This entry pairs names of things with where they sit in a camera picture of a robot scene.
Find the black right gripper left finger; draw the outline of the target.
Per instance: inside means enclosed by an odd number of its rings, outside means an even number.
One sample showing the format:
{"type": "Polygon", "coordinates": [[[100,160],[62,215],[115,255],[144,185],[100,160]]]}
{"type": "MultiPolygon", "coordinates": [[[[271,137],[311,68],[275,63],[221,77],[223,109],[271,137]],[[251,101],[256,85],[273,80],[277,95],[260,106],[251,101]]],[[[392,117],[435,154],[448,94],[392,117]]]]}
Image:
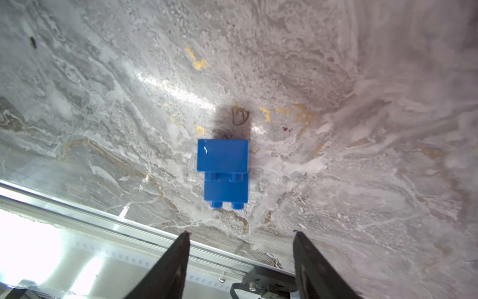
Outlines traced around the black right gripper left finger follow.
{"type": "Polygon", "coordinates": [[[182,298],[190,253],[190,232],[185,231],[125,299],[182,298]]]}

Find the aluminium front rail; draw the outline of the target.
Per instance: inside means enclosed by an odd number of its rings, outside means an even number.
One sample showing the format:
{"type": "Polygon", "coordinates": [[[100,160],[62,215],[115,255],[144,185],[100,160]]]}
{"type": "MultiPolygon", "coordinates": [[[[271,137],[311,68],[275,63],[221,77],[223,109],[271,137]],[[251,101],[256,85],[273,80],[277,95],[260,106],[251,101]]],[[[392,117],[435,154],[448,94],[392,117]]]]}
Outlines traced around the aluminium front rail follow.
{"type": "MultiPolygon", "coordinates": [[[[1,297],[121,299],[176,237],[1,183],[1,297]]],[[[193,242],[186,299],[297,299],[292,274],[193,242]]]]}

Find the blue 2x2 lego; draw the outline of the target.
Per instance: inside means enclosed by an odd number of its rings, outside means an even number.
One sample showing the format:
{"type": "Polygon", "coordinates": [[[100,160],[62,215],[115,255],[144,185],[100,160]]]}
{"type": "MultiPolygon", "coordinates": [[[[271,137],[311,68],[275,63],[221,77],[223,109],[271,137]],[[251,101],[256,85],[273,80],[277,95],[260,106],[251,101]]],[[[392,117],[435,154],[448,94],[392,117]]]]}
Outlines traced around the blue 2x2 lego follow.
{"type": "Polygon", "coordinates": [[[232,209],[241,210],[249,199],[249,174],[205,173],[204,200],[213,209],[230,203],[232,209]]]}
{"type": "Polygon", "coordinates": [[[197,170],[205,173],[247,173],[248,140],[199,140],[197,170]]]}

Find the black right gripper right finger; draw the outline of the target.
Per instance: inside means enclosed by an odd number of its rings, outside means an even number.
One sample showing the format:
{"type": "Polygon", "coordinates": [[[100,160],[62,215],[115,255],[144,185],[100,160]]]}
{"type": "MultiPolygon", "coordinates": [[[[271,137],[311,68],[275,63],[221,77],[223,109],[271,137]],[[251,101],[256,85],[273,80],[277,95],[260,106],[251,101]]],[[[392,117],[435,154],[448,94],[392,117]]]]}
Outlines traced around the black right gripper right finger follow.
{"type": "Polygon", "coordinates": [[[302,299],[360,299],[303,232],[293,241],[296,285],[302,299]]]}

